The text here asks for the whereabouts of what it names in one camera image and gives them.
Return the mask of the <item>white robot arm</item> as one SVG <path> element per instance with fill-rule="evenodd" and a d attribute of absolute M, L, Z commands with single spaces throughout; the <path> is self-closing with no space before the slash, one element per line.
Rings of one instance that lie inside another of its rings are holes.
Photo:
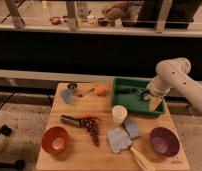
<path fill-rule="evenodd" d="M 156 76 L 147 89 L 153 96 L 166 96 L 175 88 L 202 113 L 202 84 L 188 76 L 190 70 L 191 63 L 187 58 L 163 60 L 156 65 Z"/>

